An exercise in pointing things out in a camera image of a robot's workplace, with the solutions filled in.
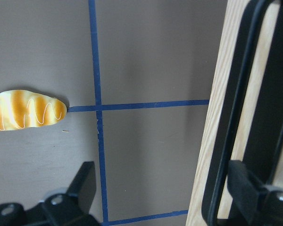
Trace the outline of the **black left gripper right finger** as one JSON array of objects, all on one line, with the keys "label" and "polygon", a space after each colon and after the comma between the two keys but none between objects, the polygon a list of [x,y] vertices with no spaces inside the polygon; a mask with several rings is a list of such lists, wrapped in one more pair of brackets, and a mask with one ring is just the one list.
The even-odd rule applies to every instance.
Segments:
[{"label": "black left gripper right finger", "polygon": [[264,184],[243,162],[233,160],[227,189],[246,226],[283,226],[283,188]]}]

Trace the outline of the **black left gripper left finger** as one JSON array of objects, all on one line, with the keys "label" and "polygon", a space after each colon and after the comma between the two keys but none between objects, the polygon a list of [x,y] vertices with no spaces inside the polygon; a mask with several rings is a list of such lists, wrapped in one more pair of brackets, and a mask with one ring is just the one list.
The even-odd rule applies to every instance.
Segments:
[{"label": "black left gripper left finger", "polygon": [[98,226],[89,211],[96,193],[95,164],[83,162],[64,193],[25,210],[16,202],[0,204],[0,226]]}]

